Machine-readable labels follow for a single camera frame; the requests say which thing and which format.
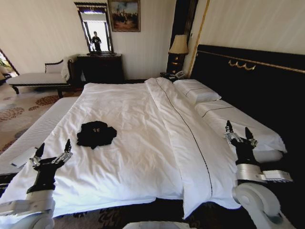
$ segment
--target white cushion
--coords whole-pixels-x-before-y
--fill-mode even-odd
[[[72,62],[75,62],[77,60],[77,57],[79,54],[71,55],[71,56],[66,56],[63,58],[63,66],[61,69],[61,76],[65,80],[68,80],[70,78],[70,73],[69,73],[69,68],[68,68],[68,61],[72,60]]]
[[[26,73],[12,77],[6,81],[8,84],[56,84],[67,83],[60,73]]]
[[[63,62],[59,64],[46,64],[46,73],[61,73]]]
[[[254,151],[286,152],[278,133],[223,100],[197,104],[195,110],[220,137],[224,137],[227,120],[230,120],[234,132],[240,137],[245,138],[245,127],[253,133],[258,141]]]
[[[194,79],[177,80],[173,84],[191,104],[221,99],[221,96],[211,88]]]

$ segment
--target black piping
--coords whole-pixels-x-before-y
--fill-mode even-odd
[[[164,91],[164,93],[165,93],[165,95],[166,95],[168,101],[170,102],[171,106],[172,106],[173,109],[178,113],[178,115],[182,118],[182,120],[184,121],[184,123],[186,124],[186,126],[189,128],[189,130],[190,130],[191,133],[192,133],[192,136],[193,136],[193,138],[194,138],[194,140],[195,140],[195,143],[196,143],[196,145],[197,145],[197,147],[198,147],[198,149],[199,149],[199,151],[200,151],[200,154],[201,154],[201,156],[202,156],[202,158],[203,158],[203,161],[204,161],[204,163],[205,163],[206,170],[208,171],[208,174],[209,174],[209,179],[210,179],[210,184],[211,184],[211,197],[212,197],[212,196],[213,196],[213,186],[212,186],[210,171],[209,171],[208,165],[207,165],[207,163],[206,163],[206,161],[205,161],[205,158],[204,158],[204,156],[202,155],[202,152],[201,152],[201,150],[200,150],[200,147],[198,146],[198,143],[197,143],[197,141],[196,141],[196,138],[195,138],[195,136],[194,136],[192,130],[190,129],[189,125],[188,125],[188,124],[186,123],[186,121],[184,120],[184,118],[181,116],[181,114],[180,114],[180,113],[176,110],[176,108],[173,106],[171,100],[170,100],[169,97],[167,96],[166,91],[165,91],[160,85],[159,85],[159,87]]]
[[[45,63],[45,65],[57,65],[63,62],[63,59],[61,61],[55,62],[55,63]]]
[[[10,84],[11,86],[70,86],[69,83],[25,83],[25,84]]]
[[[214,110],[220,110],[220,109],[226,109],[226,108],[232,108],[233,106],[229,106],[229,107],[222,107],[222,108],[215,108],[215,109],[211,109],[208,110],[207,112],[204,113],[204,115],[202,116],[202,118],[206,115],[206,113],[208,113],[209,111],[214,111]]]
[[[190,91],[192,91],[192,90],[197,90],[197,89],[205,89],[205,88],[208,88],[208,87],[201,87],[201,88],[193,88],[193,89],[191,89],[191,90],[189,90],[186,94],[185,94],[185,96],[190,92]]]

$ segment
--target mirror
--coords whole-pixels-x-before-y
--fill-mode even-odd
[[[75,2],[90,53],[113,52],[106,3]]]

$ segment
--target patterned carpet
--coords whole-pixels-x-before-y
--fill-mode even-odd
[[[79,94],[80,92],[71,92],[64,96]],[[20,88],[20,94],[16,95],[7,84],[0,86],[0,153],[15,142],[58,99],[55,90]],[[6,186],[13,176],[0,177],[0,184]],[[255,228],[243,208],[227,210],[214,203],[202,204],[186,220],[182,220],[182,216],[181,200],[157,199],[150,204],[99,209],[60,216],[54,220],[56,229],[117,229],[123,228],[129,222],[138,221],[183,221],[198,229]]]
[[[64,96],[79,96],[80,92]],[[59,97],[54,89],[21,87],[20,94],[0,86],[0,154],[12,145]]]

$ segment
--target dark wooden dresser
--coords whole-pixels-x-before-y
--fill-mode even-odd
[[[121,54],[83,54],[78,59],[87,83],[123,83]]]

